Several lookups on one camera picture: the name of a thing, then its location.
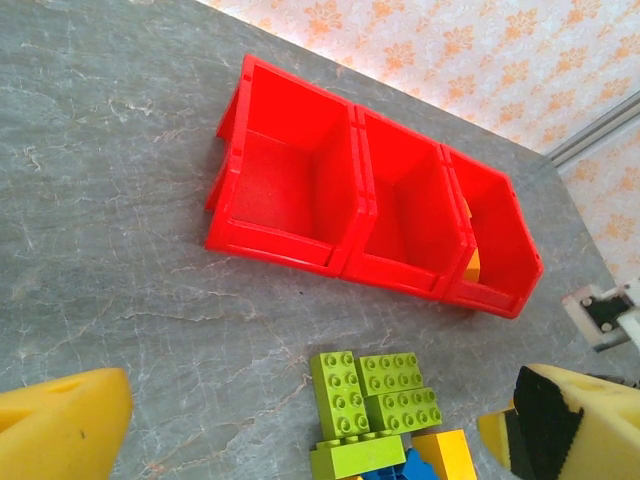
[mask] wallpaper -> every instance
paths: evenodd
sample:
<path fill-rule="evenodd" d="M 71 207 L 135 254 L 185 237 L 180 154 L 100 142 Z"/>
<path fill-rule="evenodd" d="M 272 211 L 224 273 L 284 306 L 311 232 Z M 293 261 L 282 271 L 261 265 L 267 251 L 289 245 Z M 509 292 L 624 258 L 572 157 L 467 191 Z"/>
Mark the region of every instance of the wallpaper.
<path fill-rule="evenodd" d="M 618 283 L 640 275 L 640 118 L 560 168 Z"/>
<path fill-rule="evenodd" d="M 640 0 L 200 0 L 540 153 L 640 90 Z"/>

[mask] yellow sponge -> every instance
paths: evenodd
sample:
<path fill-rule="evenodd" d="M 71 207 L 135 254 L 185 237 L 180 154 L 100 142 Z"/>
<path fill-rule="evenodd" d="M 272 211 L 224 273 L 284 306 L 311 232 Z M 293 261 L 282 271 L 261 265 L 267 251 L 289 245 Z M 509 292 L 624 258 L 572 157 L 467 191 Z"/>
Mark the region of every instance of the yellow sponge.
<path fill-rule="evenodd" d="M 573 441 L 570 441 L 566 457 L 559 469 L 559 480 L 601 478 L 607 480 L 631 480 L 640 472 L 640 391 L 548 365 L 529 365 L 528 375 L 535 375 L 557 389 L 567 415 L 578 420 Z M 544 383 L 537 382 L 536 390 L 544 391 Z M 516 386 L 516 408 L 521 418 L 526 443 L 536 447 L 532 441 L 531 428 L 523 423 L 528 410 L 540 409 L 535 399 L 529 406 L 519 398 Z M 563 432 L 548 427 L 556 435 Z M 549 444 L 541 439 L 540 444 Z M 536 473 L 544 472 L 531 458 Z"/>
<path fill-rule="evenodd" d="M 463 430 L 413 437 L 413 448 L 440 480 L 477 480 Z"/>
<path fill-rule="evenodd" d="M 505 411 L 506 409 L 478 417 L 478 431 L 482 442 L 498 463 L 507 470 L 511 470 Z"/>
<path fill-rule="evenodd" d="M 109 478 L 132 408 L 127 376 L 119 368 L 0 394 L 0 476 Z"/>

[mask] green lego brick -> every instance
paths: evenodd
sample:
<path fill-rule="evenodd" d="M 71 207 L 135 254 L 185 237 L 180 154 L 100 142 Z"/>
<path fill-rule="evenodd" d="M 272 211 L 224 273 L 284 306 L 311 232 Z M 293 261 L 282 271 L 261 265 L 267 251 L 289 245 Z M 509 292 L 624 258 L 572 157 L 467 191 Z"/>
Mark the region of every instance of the green lego brick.
<path fill-rule="evenodd" d="M 321 353 L 310 363 L 324 439 L 367 433 L 369 420 L 353 354 L 347 351 Z"/>
<path fill-rule="evenodd" d="M 367 397 L 365 405 L 372 430 L 400 434 L 442 423 L 436 394 L 430 388 Z"/>
<path fill-rule="evenodd" d="M 356 369 L 365 397 L 423 386 L 418 359 L 413 353 L 360 357 Z"/>
<path fill-rule="evenodd" d="M 316 448 L 311 452 L 314 480 L 336 480 L 406 461 L 402 438 L 389 431 L 329 440 Z"/>

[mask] red storage bin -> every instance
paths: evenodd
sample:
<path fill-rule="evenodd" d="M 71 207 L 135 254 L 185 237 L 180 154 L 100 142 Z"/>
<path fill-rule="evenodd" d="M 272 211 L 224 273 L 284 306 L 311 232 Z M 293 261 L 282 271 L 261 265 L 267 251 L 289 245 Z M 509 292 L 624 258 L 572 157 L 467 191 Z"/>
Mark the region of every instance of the red storage bin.
<path fill-rule="evenodd" d="M 342 278 L 440 299 L 475 246 L 437 142 L 356 106 L 367 221 Z"/>
<path fill-rule="evenodd" d="M 366 220 L 353 104 L 245 57 L 205 247 L 338 276 Z"/>
<path fill-rule="evenodd" d="M 529 234 L 509 177 L 442 145 L 459 184 L 456 205 L 466 223 L 468 238 L 475 238 L 480 255 L 477 283 L 462 278 L 464 267 L 448 287 L 443 301 L 506 318 L 524 308 L 544 267 Z M 469 219 L 466 200 L 471 212 Z"/>

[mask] marble surface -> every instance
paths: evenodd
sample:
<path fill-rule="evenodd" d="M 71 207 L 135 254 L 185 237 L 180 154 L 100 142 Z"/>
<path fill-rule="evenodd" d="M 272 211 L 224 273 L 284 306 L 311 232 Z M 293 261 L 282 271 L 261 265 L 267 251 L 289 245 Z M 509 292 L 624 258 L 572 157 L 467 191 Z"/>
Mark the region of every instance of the marble surface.
<path fill-rule="evenodd" d="M 605 265 L 547 160 L 193 1 L 0 4 L 0 390 L 127 369 L 116 479 L 307 479 L 308 359 L 413 350 L 481 479 L 510 478 L 475 417 L 520 365 L 637 372 L 560 305 Z M 253 52 L 507 171 L 546 274 L 518 321 L 202 248 L 212 135 Z"/>

